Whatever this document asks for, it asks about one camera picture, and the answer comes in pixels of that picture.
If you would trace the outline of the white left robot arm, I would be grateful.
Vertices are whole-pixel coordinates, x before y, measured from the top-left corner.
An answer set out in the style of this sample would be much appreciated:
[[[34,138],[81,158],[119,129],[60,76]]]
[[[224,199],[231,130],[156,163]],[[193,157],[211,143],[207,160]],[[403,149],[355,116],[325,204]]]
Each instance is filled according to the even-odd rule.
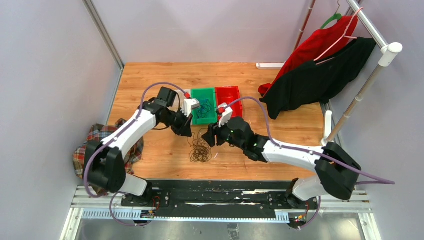
[[[159,124],[170,128],[177,136],[192,136],[192,112],[199,108],[200,102],[188,92],[182,91],[182,94],[185,97],[182,105],[173,111],[170,108],[178,94],[170,88],[161,87],[156,97],[142,99],[133,116],[118,130],[101,141],[92,140],[86,144],[82,179],[89,196],[99,198],[90,190],[93,186],[108,193],[134,195],[135,202],[142,207],[152,203],[149,182],[127,173],[124,158],[146,133]]]

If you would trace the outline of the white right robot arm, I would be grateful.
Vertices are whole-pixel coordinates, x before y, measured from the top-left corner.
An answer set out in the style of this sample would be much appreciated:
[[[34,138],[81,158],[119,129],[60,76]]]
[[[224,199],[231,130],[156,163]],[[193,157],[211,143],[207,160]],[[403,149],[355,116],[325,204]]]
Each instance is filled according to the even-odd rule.
[[[294,209],[322,195],[350,200],[361,170],[360,165],[336,143],[302,146],[272,140],[269,136],[254,133],[241,117],[232,118],[225,124],[211,123],[202,139],[210,147],[228,143],[255,162],[288,164],[315,171],[313,177],[293,180],[285,200]]]

